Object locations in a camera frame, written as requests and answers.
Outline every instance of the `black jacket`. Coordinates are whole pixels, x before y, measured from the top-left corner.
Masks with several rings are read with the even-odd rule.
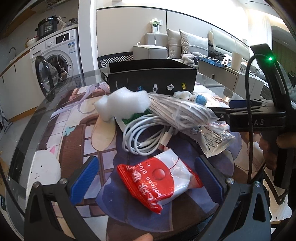
[[[224,54],[222,54],[221,52],[214,49],[214,45],[212,44],[212,42],[209,39],[208,39],[207,55],[208,55],[208,57],[215,58],[220,61],[222,61],[225,57]]]

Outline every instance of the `drawer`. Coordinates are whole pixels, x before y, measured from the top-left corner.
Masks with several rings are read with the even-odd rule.
[[[199,61],[197,71],[234,91],[237,80],[236,74],[204,61]]]

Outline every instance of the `cabinet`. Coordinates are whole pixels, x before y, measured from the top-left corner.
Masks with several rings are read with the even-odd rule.
[[[10,119],[39,106],[43,100],[27,53],[0,77],[0,105],[5,117]]]
[[[205,61],[199,61],[197,71],[227,87],[243,99],[246,99],[245,75],[243,73],[234,71],[228,67],[217,67]],[[251,99],[260,99],[262,88],[263,81],[254,75],[249,75]]]
[[[14,116],[16,100],[14,99],[13,79],[15,75],[15,67],[12,65],[1,77],[0,81],[0,105],[7,119]]]
[[[16,78],[14,78],[15,93],[20,101],[19,114],[37,107],[44,100],[38,84],[37,76],[33,73],[30,53],[23,56],[15,63]]]

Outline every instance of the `anime desk mat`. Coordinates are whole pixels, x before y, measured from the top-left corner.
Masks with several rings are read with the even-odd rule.
[[[197,88],[197,92],[200,90],[200,93],[205,95],[209,105],[226,106],[220,97],[202,87]],[[57,110],[80,100],[86,88],[69,91],[57,106]],[[161,215],[151,212],[129,194],[116,171],[116,166],[136,165],[150,156],[133,155],[123,151],[120,128],[115,122],[101,121],[92,105],[104,94],[105,91],[98,88],[82,102],[81,112],[75,106],[49,121],[32,162],[28,187],[35,181],[48,184],[51,178],[68,178],[93,155],[98,157],[99,171],[76,208],[100,240],[130,241],[148,232],[153,235],[154,240],[161,240],[210,217],[217,210],[218,204],[211,200],[204,187],[188,190],[164,205]],[[148,131],[144,132],[142,138],[148,134]],[[222,173],[232,176],[238,182],[246,183],[248,133],[233,135],[235,141],[222,153],[208,160]],[[254,142],[252,177],[264,164],[263,152],[258,144],[260,137],[254,136],[257,142]],[[198,153],[187,140],[178,135],[171,138],[168,147],[192,170],[195,158],[203,154]],[[58,204],[53,203],[53,208],[64,232],[73,237]]]

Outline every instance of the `person's hand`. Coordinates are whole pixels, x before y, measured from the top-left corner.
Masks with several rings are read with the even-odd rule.
[[[296,132],[288,132],[278,136],[276,143],[278,147],[282,149],[296,148]],[[269,143],[261,138],[259,147],[263,150],[266,167],[274,171],[276,169],[277,156],[271,152]]]
[[[151,234],[148,233],[138,237],[134,241],[153,241],[153,237]]]

